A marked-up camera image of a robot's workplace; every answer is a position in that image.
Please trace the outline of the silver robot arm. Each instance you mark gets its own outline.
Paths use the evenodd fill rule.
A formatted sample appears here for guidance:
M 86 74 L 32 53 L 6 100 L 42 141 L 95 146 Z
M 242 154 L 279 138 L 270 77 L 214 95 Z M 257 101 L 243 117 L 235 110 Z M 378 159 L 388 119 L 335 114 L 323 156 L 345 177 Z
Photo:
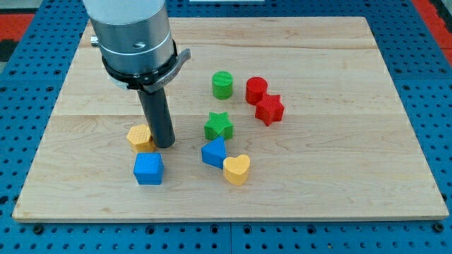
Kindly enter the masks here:
M 83 5 L 114 70 L 149 73 L 174 55 L 165 0 L 84 0 Z

